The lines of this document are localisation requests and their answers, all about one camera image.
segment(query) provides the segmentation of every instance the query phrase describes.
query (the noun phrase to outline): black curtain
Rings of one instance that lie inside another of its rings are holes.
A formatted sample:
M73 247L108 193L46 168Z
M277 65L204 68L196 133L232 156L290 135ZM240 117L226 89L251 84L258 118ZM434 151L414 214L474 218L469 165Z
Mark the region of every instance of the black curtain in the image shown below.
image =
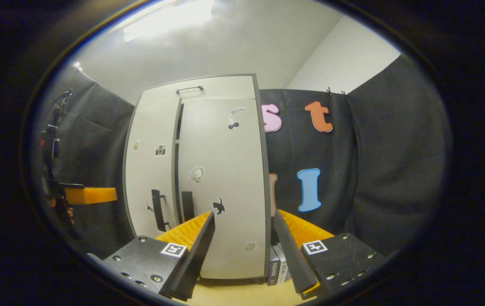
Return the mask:
M263 89L262 105L274 104L280 112L282 127L265 133L269 172L275 173L275 201L282 209L332 233L343 231L349 215L356 179L357 146L352 115L344 95L320 91ZM305 106L318 101L329 108L326 122L331 132L320 132L312 124ZM297 173L304 169L320 169L318 200L322 205L300 212L302 182Z
M57 130L60 154L54 164L54 176L68 184L114 187L118 200L73 206L74 227L83 236L83 242L66 235L53 209L44 206L44 210L77 252L92 252L105 258L133 238L122 190L122 163L128 125L135 107L77 68L67 68L57 74L44 94L37 132L51 122L53 110L61 102L59 99L54 104L54 100L70 89L72 95L67 111ZM40 157L35 155L34 158L34 165L40 165Z
M357 183L345 230L385 255L431 216L446 182L451 136L433 83L403 54L347 96Z

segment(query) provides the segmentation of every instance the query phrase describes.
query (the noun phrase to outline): white wall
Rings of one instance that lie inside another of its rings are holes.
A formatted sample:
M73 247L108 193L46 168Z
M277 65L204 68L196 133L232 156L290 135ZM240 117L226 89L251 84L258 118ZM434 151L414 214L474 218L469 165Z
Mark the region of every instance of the white wall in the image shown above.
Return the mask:
M400 52L364 25L343 16L303 64L288 89L349 93L381 72Z
M132 104L157 85L207 75L255 73L259 88L285 88L342 16L312 0L215 0L206 23L129 42L122 27L105 31L71 62Z

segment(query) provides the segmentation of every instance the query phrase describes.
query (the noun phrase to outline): books stack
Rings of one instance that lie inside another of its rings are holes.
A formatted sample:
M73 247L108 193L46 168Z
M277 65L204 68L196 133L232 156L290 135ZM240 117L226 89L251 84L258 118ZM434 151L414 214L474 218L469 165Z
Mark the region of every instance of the books stack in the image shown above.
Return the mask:
M281 244L271 246L271 261L269 262L269 275L267 285L273 286L287 281L291 275L287 267L286 256Z

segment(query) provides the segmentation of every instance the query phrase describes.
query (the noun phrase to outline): letter s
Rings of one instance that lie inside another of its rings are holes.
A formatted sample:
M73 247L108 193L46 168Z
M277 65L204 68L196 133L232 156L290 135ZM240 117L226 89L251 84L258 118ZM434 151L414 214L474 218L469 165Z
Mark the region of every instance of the letter s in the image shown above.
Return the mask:
M275 115L280 112L278 107L274 104L267 104L261 106L263 112L263 121L265 123L265 132L276 132L282 126L282 118Z

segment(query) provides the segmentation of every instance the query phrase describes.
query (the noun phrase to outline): ceiling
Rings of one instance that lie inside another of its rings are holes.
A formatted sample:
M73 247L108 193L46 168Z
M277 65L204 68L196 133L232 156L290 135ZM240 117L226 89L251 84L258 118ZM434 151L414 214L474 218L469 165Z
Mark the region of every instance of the ceiling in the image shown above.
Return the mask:
M71 62L133 104L146 89L207 75L255 73L259 88L285 88L342 17L312 0L215 0L212 15L129 42L113 28Z

